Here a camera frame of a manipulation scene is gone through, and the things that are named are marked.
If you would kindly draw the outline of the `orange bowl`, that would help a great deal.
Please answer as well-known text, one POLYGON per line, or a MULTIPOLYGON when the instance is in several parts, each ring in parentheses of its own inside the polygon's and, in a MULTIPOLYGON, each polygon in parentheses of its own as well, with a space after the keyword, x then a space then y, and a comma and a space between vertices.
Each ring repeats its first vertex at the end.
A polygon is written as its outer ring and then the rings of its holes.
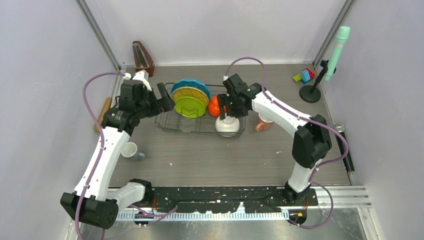
POLYGON ((220 107, 219 107, 218 98, 216 95, 210 99, 207 106, 207 112, 215 118, 218 118, 220 116, 220 107))

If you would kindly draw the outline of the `white bowl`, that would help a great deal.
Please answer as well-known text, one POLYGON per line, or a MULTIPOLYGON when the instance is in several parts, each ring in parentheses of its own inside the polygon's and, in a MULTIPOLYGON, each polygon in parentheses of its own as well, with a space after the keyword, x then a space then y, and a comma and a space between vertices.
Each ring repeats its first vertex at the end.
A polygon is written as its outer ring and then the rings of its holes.
POLYGON ((225 113, 225 119, 220 119, 218 116, 215 120, 215 130, 222 137, 233 137, 236 136, 240 130, 240 120, 235 117, 227 116, 225 113))

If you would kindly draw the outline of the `yellow woven pattern plate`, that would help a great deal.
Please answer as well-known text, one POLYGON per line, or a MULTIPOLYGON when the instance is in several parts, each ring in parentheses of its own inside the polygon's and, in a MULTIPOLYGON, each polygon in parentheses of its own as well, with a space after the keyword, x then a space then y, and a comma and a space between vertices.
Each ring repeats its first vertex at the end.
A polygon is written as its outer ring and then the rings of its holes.
POLYGON ((202 90, 190 87, 190 86, 184 86, 179 87, 176 90, 172 92, 172 99, 176 101, 177 99, 181 97, 191 97, 199 100, 205 107, 208 106, 210 98, 206 93, 204 93, 202 90))

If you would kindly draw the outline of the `black wire dish rack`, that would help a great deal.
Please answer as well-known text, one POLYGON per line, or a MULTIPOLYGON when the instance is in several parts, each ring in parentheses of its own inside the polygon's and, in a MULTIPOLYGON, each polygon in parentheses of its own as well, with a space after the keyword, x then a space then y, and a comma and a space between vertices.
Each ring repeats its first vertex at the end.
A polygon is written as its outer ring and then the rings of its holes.
POLYGON ((239 118, 239 129, 235 132, 218 132, 215 128, 217 118, 206 112, 198 118, 188 118, 175 110, 163 112, 155 117, 155 126, 170 133, 198 134, 223 137, 240 137, 246 128, 246 117, 239 118))

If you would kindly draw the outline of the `lime green plate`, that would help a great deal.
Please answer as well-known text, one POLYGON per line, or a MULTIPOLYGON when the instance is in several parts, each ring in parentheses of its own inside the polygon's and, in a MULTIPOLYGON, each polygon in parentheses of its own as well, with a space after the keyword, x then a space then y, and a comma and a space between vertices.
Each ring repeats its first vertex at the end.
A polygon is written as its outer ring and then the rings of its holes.
POLYGON ((175 100, 175 111, 186 118, 199 118, 206 112, 206 107, 197 98, 182 96, 175 100))

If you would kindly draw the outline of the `blue polka dot plate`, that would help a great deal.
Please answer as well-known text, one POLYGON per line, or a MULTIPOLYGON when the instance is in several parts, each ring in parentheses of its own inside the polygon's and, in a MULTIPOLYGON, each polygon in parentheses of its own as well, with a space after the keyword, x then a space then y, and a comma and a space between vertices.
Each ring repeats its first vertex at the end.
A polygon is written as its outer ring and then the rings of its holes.
POLYGON ((211 98, 211 93, 207 85, 197 79, 184 78, 174 82, 171 88, 171 93, 173 94, 178 88, 182 88, 182 87, 192 87, 192 88, 199 89, 206 94, 208 99, 211 98))

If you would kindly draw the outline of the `pink mug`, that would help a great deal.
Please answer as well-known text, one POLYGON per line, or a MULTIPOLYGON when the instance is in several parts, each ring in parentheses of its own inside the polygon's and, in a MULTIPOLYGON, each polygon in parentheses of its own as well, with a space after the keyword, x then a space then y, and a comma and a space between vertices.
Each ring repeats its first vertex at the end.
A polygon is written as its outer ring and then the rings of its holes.
POLYGON ((269 129, 274 121, 263 113, 258 113, 258 123, 255 127, 257 132, 269 129))

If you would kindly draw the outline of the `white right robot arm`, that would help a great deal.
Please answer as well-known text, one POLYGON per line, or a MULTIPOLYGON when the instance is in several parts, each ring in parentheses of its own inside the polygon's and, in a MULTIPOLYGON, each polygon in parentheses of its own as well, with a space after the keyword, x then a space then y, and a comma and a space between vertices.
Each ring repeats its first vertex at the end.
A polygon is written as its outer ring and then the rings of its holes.
POLYGON ((226 93, 217 96, 221 120, 226 116, 245 117, 254 111, 261 121, 279 125, 293 138, 291 154, 295 165, 283 195, 291 205, 299 205, 311 186, 314 169, 332 148, 326 119, 297 111, 259 83, 247 85, 238 74, 224 76, 223 86, 226 93))

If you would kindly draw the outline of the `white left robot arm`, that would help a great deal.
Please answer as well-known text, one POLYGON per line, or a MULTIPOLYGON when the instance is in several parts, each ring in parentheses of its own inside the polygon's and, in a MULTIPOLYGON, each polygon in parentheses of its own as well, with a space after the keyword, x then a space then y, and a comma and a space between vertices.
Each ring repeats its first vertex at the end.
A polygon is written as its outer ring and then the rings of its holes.
POLYGON ((73 192, 61 196, 60 204, 74 221, 109 229, 123 209, 134 203, 148 207, 153 202, 152 184, 146 180, 133 178, 113 192, 108 189, 118 158, 140 120, 175 106, 164 83, 158 83, 157 89, 159 99, 146 80, 133 78, 121 84, 118 106, 105 113, 102 135, 83 177, 73 192))

